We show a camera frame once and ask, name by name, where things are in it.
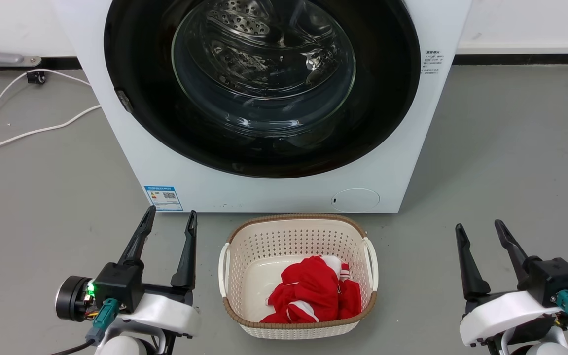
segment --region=washing machine door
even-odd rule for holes
[[[117,96],[154,137],[260,178],[376,148],[420,75],[401,0],[114,0],[104,41]]]

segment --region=white washing machine panel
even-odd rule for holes
[[[326,173],[264,179],[208,168],[153,137],[124,109],[108,74],[104,26],[111,0],[53,2],[142,190],[153,202],[145,186],[173,188],[180,204],[170,201],[167,209],[178,212],[398,212],[471,5],[471,0],[404,0],[422,67],[411,108],[388,139]]]

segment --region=green led light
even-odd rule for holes
[[[95,286],[92,283],[88,283],[87,285],[87,294],[89,296],[93,296],[93,292],[95,292]]]

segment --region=gray floor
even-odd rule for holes
[[[14,76],[0,72],[0,91]],[[85,86],[49,80],[14,87],[0,106],[0,141],[97,104]],[[0,148],[0,354],[47,354],[83,341],[88,326],[57,319],[54,294],[67,276],[95,276],[117,259],[146,205],[101,111]],[[216,262],[228,233],[251,216],[200,216],[194,303],[203,329],[180,339],[177,354],[486,354],[460,340],[453,227],[464,223],[493,290],[516,285],[495,218],[527,252],[568,260],[568,66],[452,69],[402,211],[353,216],[376,245],[381,283],[376,308],[347,335],[266,341],[227,316]],[[169,281],[185,220],[156,219],[145,281]]]

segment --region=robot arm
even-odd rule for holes
[[[185,227],[185,243],[171,287],[142,282],[144,243],[155,219],[150,206],[117,263],[108,263],[95,279],[70,276],[56,296],[56,314],[72,321],[91,321],[86,346],[96,355],[171,355],[177,337],[198,332],[199,310],[192,307],[196,283],[196,212]],[[137,333],[139,337],[122,335]],[[76,347],[73,353],[83,349]]]
[[[527,256],[505,224],[495,227],[512,261],[517,290],[491,293],[470,252],[466,231],[455,232],[466,313],[460,322],[464,345],[487,346],[491,355],[568,355],[563,331],[568,328],[568,263]],[[525,345],[514,352],[509,346]]]

